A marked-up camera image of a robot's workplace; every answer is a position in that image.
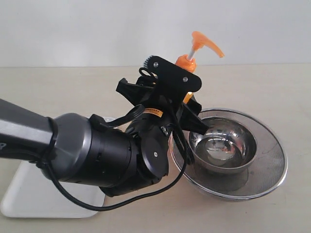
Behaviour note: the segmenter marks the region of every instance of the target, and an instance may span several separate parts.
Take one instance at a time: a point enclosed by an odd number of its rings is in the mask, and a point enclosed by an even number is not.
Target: bowl rim
[[[198,158],[201,163],[203,164],[207,164],[209,167],[212,167],[212,168],[215,168],[215,169],[220,169],[224,172],[219,172],[219,171],[213,171],[213,172],[216,172],[216,173],[222,173],[222,174],[226,174],[225,171],[234,171],[236,170],[237,173],[240,173],[241,170],[243,170],[244,168],[247,168],[249,167],[253,162],[254,160],[256,159],[257,157],[257,154],[258,154],[258,142],[257,142],[257,139],[255,138],[254,134],[251,132],[251,130],[249,130],[245,125],[243,125],[242,123],[240,123],[239,121],[236,121],[236,120],[232,120],[230,118],[226,118],[226,117],[223,117],[223,116],[209,116],[209,117],[206,117],[206,118],[202,118],[201,120],[204,120],[204,119],[208,119],[208,118],[223,118],[223,119],[226,119],[226,120],[229,120],[229,121],[234,121],[235,123],[241,125],[242,127],[244,127],[251,135],[252,135],[252,138],[254,139],[255,141],[255,144],[256,144],[256,153],[254,154],[253,158],[246,164],[242,165],[242,166],[236,166],[236,167],[221,167],[221,166],[215,166],[213,164],[210,164],[210,163],[207,163],[206,161],[204,161],[202,158],[200,158],[197,153],[195,153],[195,151],[192,149],[192,146],[190,146],[190,149],[192,150],[194,156],[196,158]],[[186,139],[187,139],[187,142],[190,144],[190,134],[191,132],[190,131],[184,131],[184,134],[186,136]]]
[[[253,195],[234,196],[234,195],[222,194],[222,193],[210,190],[210,189],[208,189],[208,188],[198,184],[194,179],[192,179],[189,175],[187,175],[187,170],[186,170],[184,172],[184,176],[186,177],[186,179],[192,185],[202,189],[203,191],[205,191],[205,192],[207,192],[209,194],[215,195],[215,196],[217,196],[219,198],[224,198],[224,199],[228,199],[228,200],[250,200],[250,199],[255,199],[255,198],[263,197],[263,196],[271,193],[272,191],[274,191],[280,185],[283,184],[283,182],[284,182],[284,180],[286,178],[287,172],[288,172],[288,156],[287,156],[287,153],[286,153],[286,151],[284,149],[282,141],[279,139],[277,134],[272,129],[270,129],[266,124],[264,124],[262,121],[258,120],[257,118],[253,117],[252,115],[246,114],[246,113],[238,111],[238,110],[228,109],[228,108],[216,108],[216,107],[213,107],[213,108],[204,108],[204,109],[202,109],[200,111],[200,113],[201,112],[207,112],[207,111],[225,111],[225,112],[233,112],[233,113],[241,114],[241,115],[243,115],[245,117],[249,117],[250,119],[252,119],[252,120],[256,121],[257,123],[259,123],[260,125],[262,125],[266,130],[268,130],[272,134],[272,136],[277,140],[277,142],[279,143],[279,145],[281,147],[281,150],[282,150],[283,155],[284,155],[284,170],[283,170],[283,173],[282,173],[280,179],[276,182],[276,184],[274,184],[271,188],[267,189],[264,192],[253,194]],[[172,157],[173,162],[176,165],[177,169],[180,171],[181,167],[178,164],[178,162],[176,161],[176,158],[175,158],[175,155],[174,155],[174,152],[173,152],[173,138],[172,138],[172,136],[170,137],[170,145],[171,145],[170,146],[171,157]]]

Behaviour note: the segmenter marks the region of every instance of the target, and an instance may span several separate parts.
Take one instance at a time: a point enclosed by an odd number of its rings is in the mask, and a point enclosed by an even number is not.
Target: white wall
[[[311,62],[311,0],[0,0],[0,67],[172,62],[202,31],[198,64]]]

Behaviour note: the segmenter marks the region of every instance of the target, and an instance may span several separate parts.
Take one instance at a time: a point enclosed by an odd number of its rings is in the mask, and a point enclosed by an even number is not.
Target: tabletop
[[[120,209],[85,219],[13,219],[0,215],[0,232],[211,232],[304,233],[311,229],[311,64],[202,66],[195,93],[203,108],[221,107],[250,114],[269,126],[288,155],[285,182],[254,200],[227,202],[203,195],[182,178],[172,189]],[[86,117],[120,117],[131,104],[115,91],[118,81],[135,82],[137,67],[0,68],[0,97],[44,116],[75,112]],[[169,176],[111,205],[159,189],[178,174],[170,159]],[[19,161],[0,161],[0,199]]]

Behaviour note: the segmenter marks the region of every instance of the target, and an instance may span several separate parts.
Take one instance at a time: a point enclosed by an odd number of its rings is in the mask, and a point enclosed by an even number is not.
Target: mesh strainer
[[[287,156],[275,134],[263,123],[244,113],[229,109],[205,109],[199,117],[201,119],[224,117],[241,123],[255,137],[257,155],[248,169],[239,174],[211,174],[199,163],[188,166],[185,176],[193,185],[221,198],[247,200],[270,193],[284,181],[288,167]],[[180,169],[183,158],[173,140],[170,141],[170,151]]]

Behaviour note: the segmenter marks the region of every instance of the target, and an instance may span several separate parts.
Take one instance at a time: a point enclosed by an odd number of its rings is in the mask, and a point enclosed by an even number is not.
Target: orange pump head
[[[196,69],[196,62],[193,56],[195,52],[197,52],[203,46],[207,46],[210,49],[212,49],[215,53],[218,54],[219,57],[224,57],[224,53],[214,42],[208,39],[201,32],[194,31],[192,33],[192,48],[190,53],[180,56],[176,61],[176,65],[193,73]],[[184,98],[184,103],[188,103],[188,101],[192,96],[193,96],[192,93],[188,93]]]

